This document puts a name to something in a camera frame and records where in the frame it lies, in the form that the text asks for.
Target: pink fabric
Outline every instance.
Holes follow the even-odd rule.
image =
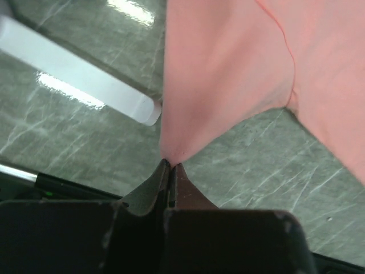
[[[364,0],[169,0],[161,156],[288,107],[365,184]]]

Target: black object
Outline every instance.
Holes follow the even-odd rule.
[[[181,164],[162,160],[122,199],[38,178],[1,196],[0,273],[364,273],[311,253],[288,212],[217,209]]]

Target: white tube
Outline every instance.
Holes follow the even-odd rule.
[[[0,50],[147,126],[161,114],[159,102],[2,14]]]

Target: cloth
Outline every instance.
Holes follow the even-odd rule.
[[[161,156],[287,107],[365,184],[364,0],[169,0]]]

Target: gray marble tabletop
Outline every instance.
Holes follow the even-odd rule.
[[[166,0],[10,3],[20,22],[161,99]],[[119,195],[160,160],[160,122],[138,124],[4,53],[0,129],[0,158]],[[286,110],[240,123],[184,166],[219,207],[289,210],[311,250],[365,265],[364,187]]]

